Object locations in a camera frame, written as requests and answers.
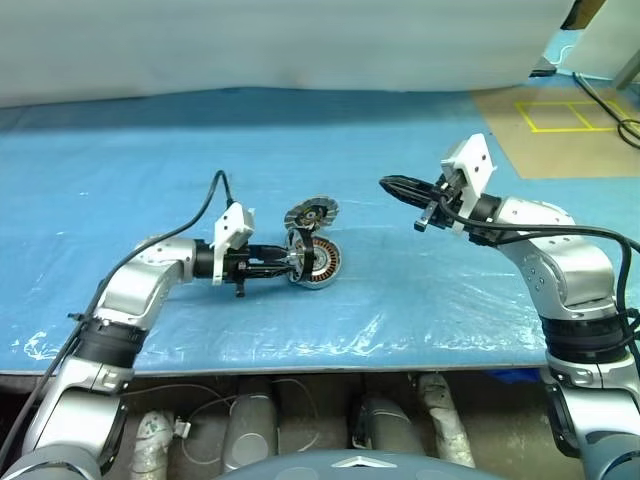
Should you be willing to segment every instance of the white backdrop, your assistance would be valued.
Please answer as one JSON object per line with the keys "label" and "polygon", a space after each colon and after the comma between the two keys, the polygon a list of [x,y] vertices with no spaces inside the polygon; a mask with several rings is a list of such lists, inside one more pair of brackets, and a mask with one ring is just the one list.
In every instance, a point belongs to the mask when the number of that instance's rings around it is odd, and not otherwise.
{"label": "white backdrop", "polygon": [[2,0],[0,106],[518,84],[573,0]]}
{"label": "white backdrop", "polygon": [[614,78],[640,48],[640,0],[607,0],[562,67]]}

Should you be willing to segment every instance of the gray cylinder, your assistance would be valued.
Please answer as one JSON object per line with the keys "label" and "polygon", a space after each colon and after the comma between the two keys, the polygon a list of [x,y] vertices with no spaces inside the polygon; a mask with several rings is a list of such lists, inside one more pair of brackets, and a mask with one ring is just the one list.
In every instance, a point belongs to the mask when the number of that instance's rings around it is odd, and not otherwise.
{"label": "gray cylinder", "polygon": [[367,398],[360,408],[356,430],[365,448],[425,455],[411,420],[389,399]]}
{"label": "gray cylinder", "polygon": [[222,447],[224,472],[259,462],[278,453],[278,420],[268,384],[240,395],[233,405]]}

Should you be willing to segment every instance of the cardboard floor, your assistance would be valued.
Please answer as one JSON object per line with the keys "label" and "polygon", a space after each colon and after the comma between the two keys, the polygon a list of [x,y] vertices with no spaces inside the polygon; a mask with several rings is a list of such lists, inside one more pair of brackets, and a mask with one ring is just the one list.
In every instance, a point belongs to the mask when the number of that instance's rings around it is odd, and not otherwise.
{"label": "cardboard floor", "polygon": [[[599,93],[621,116],[640,116],[615,90]],[[640,151],[578,88],[512,87],[473,98],[522,178],[640,177]]]}

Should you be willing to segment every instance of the white cable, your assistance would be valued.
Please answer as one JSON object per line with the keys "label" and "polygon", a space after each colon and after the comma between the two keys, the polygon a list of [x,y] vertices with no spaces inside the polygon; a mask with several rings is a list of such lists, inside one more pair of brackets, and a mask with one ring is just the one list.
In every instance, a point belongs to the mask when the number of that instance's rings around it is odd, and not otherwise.
{"label": "white cable", "polygon": [[[206,408],[209,408],[209,407],[212,407],[212,406],[217,405],[217,404],[222,403],[222,402],[225,402],[228,405],[229,400],[233,400],[236,397],[237,397],[237,395],[231,395],[229,397],[218,398],[216,400],[212,400],[210,402],[205,403],[204,405],[199,406],[198,408],[196,408],[191,413],[191,415],[189,415],[189,418],[187,418],[187,422],[190,423],[191,420],[193,420],[193,417],[195,417],[202,410],[204,410]],[[220,457],[216,457],[216,458],[213,458],[211,460],[196,460],[187,451],[187,447],[185,445],[184,438],[180,441],[180,447],[182,448],[182,454],[185,456],[185,458],[187,460],[189,460],[191,463],[195,464],[195,465],[212,465],[212,464],[220,461]]]}
{"label": "white cable", "polygon": [[564,60],[564,52],[566,52],[568,49],[573,48],[573,45],[565,45],[564,47],[562,47],[562,50],[560,50],[560,57],[558,58],[557,62],[549,62],[551,65],[555,65],[556,67],[558,65],[560,65],[562,63],[562,60]]}
{"label": "white cable", "polygon": [[271,383],[294,383],[298,385],[302,389],[304,394],[307,396],[307,399],[309,400],[309,405],[311,406],[311,411],[313,412],[313,420],[316,424],[316,433],[309,443],[307,443],[306,445],[298,449],[298,452],[304,452],[306,450],[309,450],[320,439],[320,430],[318,429],[318,420],[319,420],[318,407],[316,406],[316,403],[313,401],[313,397],[311,396],[309,389],[305,386],[304,383],[302,383],[300,380],[296,380],[295,378],[281,378],[279,380],[274,380]]}
{"label": "white cable", "polygon": [[[273,384],[277,384],[277,383],[293,383],[293,384],[297,385],[298,387],[300,387],[302,389],[302,391],[304,392],[305,396],[309,400],[309,406],[310,406],[311,411],[313,413],[313,419],[314,419],[314,422],[316,424],[316,432],[313,435],[313,438],[306,445],[304,445],[301,448],[299,448],[297,451],[298,452],[305,452],[305,451],[309,450],[320,439],[320,430],[318,430],[318,421],[319,421],[318,407],[317,407],[316,403],[313,401],[313,397],[311,396],[311,392],[309,392],[309,389],[306,387],[306,385],[304,383],[302,383],[300,380],[296,380],[295,378],[280,378],[278,380],[274,380],[271,383],[273,383]],[[237,397],[236,395],[232,395],[232,396],[224,397],[224,398],[221,397],[221,398],[218,398],[218,399],[213,400],[211,402],[207,402],[204,405],[201,405],[200,407],[196,408],[193,411],[193,413],[191,413],[189,418],[187,418],[187,422],[191,422],[191,420],[193,420],[193,418],[198,413],[200,413],[202,410],[204,410],[204,409],[206,409],[208,407],[211,407],[213,405],[217,405],[217,404],[222,403],[222,402],[225,402],[228,405],[229,404],[228,403],[229,400],[233,400],[236,397]],[[187,447],[186,447],[184,439],[182,439],[180,441],[180,447],[182,449],[182,454],[185,456],[185,458],[187,460],[189,460],[189,462],[193,463],[194,465],[207,466],[207,465],[213,465],[214,463],[217,463],[217,462],[220,461],[220,457],[215,457],[215,458],[212,458],[211,460],[197,460],[197,459],[193,458],[191,456],[191,454],[187,451]]]}
{"label": "white cable", "polygon": [[[197,388],[200,390],[204,390],[205,392],[209,392],[212,395],[215,395],[218,398],[223,398],[222,395],[220,395],[218,392],[216,392],[213,388],[207,387],[205,385],[200,385],[197,383],[171,383],[169,385],[158,385],[157,387],[150,387],[150,388],[145,388],[142,390],[135,390],[133,392],[126,392],[123,393],[122,396],[123,397],[132,397],[134,395],[141,395],[143,393],[150,393],[150,392],[155,392],[157,390],[166,390],[166,389],[171,389],[171,388]],[[225,401],[225,403],[227,404],[227,406],[230,406],[229,401]]]}

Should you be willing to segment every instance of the cutting disc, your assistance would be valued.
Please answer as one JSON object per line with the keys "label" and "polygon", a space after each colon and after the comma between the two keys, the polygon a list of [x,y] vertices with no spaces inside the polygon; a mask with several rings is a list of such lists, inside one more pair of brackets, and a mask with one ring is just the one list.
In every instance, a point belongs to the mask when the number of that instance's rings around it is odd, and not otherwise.
{"label": "cutting disc", "polygon": [[329,226],[338,215],[338,202],[326,195],[318,195],[299,203],[284,216],[284,226],[306,228],[312,232]]}

